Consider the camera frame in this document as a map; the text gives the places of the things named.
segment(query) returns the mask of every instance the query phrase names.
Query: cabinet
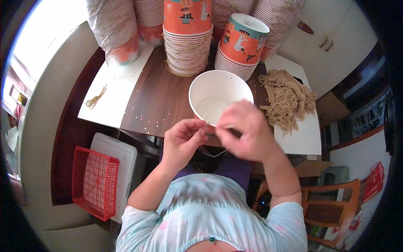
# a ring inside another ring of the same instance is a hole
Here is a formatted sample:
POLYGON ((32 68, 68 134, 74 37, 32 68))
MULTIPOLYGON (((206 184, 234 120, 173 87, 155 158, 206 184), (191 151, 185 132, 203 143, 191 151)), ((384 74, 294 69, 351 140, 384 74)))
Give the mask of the cabinet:
POLYGON ((306 0, 301 21, 314 31, 294 28, 278 54, 301 65, 318 98, 351 73, 369 54, 377 37, 352 0, 306 0), (328 42, 319 45, 327 36, 328 42), (326 51, 333 41, 333 46, 326 51))

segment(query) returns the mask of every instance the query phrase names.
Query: wooden chair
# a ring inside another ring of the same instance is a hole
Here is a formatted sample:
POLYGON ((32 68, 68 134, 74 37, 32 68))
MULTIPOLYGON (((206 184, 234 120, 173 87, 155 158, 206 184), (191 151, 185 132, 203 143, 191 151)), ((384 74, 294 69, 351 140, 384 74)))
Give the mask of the wooden chair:
POLYGON ((305 223, 320 227, 340 227, 334 240, 326 240, 308 234, 308 239, 327 247, 337 248, 353 221, 359 204, 360 183, 358 179, 339 185, 302 187, 302 208, 305 223), (351 189, 351 197, 346 201, 308 200, 309 192, 326 192, 351 189))

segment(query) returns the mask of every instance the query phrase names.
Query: stack of paper bowls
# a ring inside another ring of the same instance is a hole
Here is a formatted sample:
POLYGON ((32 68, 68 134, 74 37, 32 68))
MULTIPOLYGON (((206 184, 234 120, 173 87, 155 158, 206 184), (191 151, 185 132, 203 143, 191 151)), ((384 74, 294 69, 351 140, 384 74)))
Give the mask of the stack of paper bowls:
POLYGON ((164 0, 134 0, 137 23, 143 40, 154 46, 164 42, 162 24, 164 23, 164 0))
POLYGON ((86 0, 88 23, 107 63, 126 64, 139 56, 139 33, 131 0, 86 0))
POLYGON ((270 28, 261 59, 274 55, 302 11, 304 0, 259 0, 253 16, 270 28))
POLYGON ((254 17, 232 14, 218 45, 215 69, 248 80, 259 63, 269 31, 267 25, 254 17))
POLYGON ((252 0, 215 0, 213 2, 213 41, 216 44, 220 41, 231 15, 234 13, 251 14, 253 3, 252 0))
POLYGON ((175 75, 189 77, 208 63, 213 27, 211 0, 164 2, 166 61, 175 75))

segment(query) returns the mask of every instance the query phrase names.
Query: woman's right hand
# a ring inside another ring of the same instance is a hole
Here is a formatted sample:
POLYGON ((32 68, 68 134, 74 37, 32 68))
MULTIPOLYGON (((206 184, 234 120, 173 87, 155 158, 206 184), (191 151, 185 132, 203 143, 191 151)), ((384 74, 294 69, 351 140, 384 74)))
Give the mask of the woman's right hand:
POLYGON ((233 103, 221 114, 216 126, 221 144, 236 157, 264 162, 281 151, 263 112, 246 100, 233 103), (227 128, 242 133, 235 137, 227 128))

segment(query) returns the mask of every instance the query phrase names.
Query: purple pants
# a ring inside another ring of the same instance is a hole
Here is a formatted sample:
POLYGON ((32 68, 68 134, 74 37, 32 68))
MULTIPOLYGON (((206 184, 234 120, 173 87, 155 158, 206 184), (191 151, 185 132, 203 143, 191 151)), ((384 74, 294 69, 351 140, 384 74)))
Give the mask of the purple pants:
MULTIPOLYGON (((160 162, 162 160, 162 149, 160 151, 160 162)), ((222 164, 217 168, 214 174, 221 175, 230 178, 237 182, 244 190, 245 193, 248 191, 249 186, 249 175, 251 171, 251 163, 246 160, 241 160, 236 158, 230 153, 224 153, 224 160, 222 164)), ((173 178, 172 181, 180 177, 197 173, 193 166, 187 164, 178 174, 173 178)))

